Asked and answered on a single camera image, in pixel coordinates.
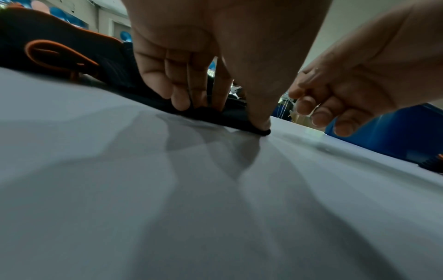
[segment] blue plastic bin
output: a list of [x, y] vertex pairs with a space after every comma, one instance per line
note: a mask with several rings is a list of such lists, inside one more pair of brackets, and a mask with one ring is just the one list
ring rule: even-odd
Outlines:
[[443, 153], [443, 110], [431, 104], [380, 116], [350, 137], [335, 135], [334, 124], [326, 134], [401, 160], [420, 163]]

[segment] skin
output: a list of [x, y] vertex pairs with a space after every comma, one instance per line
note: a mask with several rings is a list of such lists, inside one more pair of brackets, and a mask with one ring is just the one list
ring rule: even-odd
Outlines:
[[331, 0], [124, 0], [145, 83], [178, 110], [207, 106], [207, 69], [217, 62], [212, 107], [235, 78], [253, 125], [269, 116], [297, 75]]
[[443, 98], [443, 1], [415, 1], [372, 20], [326, 50], [290, 96], [313, 124], [349, 136], [376, 116]]

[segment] ceiling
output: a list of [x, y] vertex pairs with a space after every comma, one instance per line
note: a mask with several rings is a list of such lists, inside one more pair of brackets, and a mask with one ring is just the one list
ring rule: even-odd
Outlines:
[[96, 3], [99, 6], [102, 6], [103, 8], [112, 10], [114, 12], [118, 12], [124, 15], [128, 15], [126, 12], [126, 8], [123, 5], [123, 3], [120, 0], [92, 0], [94, 3]]

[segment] white table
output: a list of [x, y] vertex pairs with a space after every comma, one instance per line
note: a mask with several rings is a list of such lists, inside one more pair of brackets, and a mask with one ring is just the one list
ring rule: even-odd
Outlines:
[[0, 69], [0, 280], [443, 279], [443, 177]]

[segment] pink balloon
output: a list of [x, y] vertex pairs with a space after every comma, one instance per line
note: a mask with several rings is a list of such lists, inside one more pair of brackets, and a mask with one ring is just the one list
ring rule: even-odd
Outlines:
[[50, 14], [49, 7], [46, 6], [45, 3], [42, 3], [42, 2], [40, 2], [38, 0], [32, 1], [31, 2], [31, 7], [32, 7], [33, 10], [41, 11], [41, 12], [45, 12], [47, 14]]

